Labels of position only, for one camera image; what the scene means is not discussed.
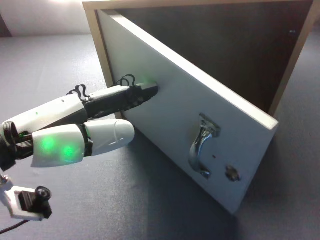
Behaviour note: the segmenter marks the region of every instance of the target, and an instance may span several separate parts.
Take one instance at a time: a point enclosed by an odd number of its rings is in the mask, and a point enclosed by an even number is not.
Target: wooden edge
[[[106,83],[107,88],[114,84],[114,78],[112,75],[112,71],[110,68],[110,62],[108,57],[108,51],[105,44],[104,35],[101,30],[100,22],[98,13],[96,10],[86,10],[85,11],[86,18],[89,23],[90,31],[92,34],[92,38],[94,41],[95,49],[98,54],[98,58],[100,61],[100,65],[102,68],[104,80]],[[116,119],[122,119],[122,114],[120,112],[116,112],[115,114]]]
[[[87,10],[111,10],[111,9],[135,9],[135,8],[159,8],[177,6],[197,6],[212,4],[244,4],[267,2],[293,2],[311,0],[98,0],[83,1],[83,7]]]
[[[288,85],[290,77],[295,69],[295,66],[296,66],[297,61],[300,56],[300,53],[302,52],[302,49],[304,48],[304,45],[305,45],[306,40],[308,38],[308,35],[311,32],[313,25],[314,25],[319,13],[320,13],[320,0],[314,0],[311,7],[310,7],[309,13],[305,19],[305,22],[303,24],[301,33],[300,33],[298,40],[295,44],[295,47],[293,49],[293,52],[292,52],[292,55],[289,59],[288,65],[284,71],[282,80],[281,80],[279,87],[276,91],[276,94],[273,98],[273,102],[272,102],[271,107],[268,112],[268,114],[270,116],[273,116],[277,110],[277,107],[278,107],[280,100],[285,92],[285,89]]]

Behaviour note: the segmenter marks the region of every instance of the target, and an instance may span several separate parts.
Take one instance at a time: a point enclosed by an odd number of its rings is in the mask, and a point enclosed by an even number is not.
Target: door handle
[[[211,171],[200,161],[201,150],[208,139],[219,137],[221,129],[203,113],[200,113],[199,120],[200,131],[190,148],[188,162],[195,172],[209,179]]]

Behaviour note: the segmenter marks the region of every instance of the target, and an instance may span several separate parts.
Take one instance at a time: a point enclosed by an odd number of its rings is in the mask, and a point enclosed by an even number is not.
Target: silver handle
[[[209,179],[211,171],[200,162],[201,149],[208,139],[218,137],[220,130],[211,119],[200,113],[200,131],[190,148],[188,162],[191,168],[205,179]]]

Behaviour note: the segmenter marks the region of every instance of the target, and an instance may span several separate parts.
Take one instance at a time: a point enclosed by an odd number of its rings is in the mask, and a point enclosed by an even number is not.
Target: gray floor
[[[139,132],[81,163],[8,170],[17,186],[46,186],[53,215],[1,236],[66,240],[316,240],[320,229],[320,29],[307,40],[276,113],[278,132],[235,217]],[[0,39],[0,122],[65,95],[104,88],[92,37]],[[19,222],[0,207],[0,229]]]

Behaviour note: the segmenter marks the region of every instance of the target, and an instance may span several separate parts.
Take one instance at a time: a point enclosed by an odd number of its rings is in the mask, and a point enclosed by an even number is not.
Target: white door
[[[234,213],[278,122],[125,17],[111,11],[98,16],[114,79],[132,74],[136,83],[159,86],[125,117]]]

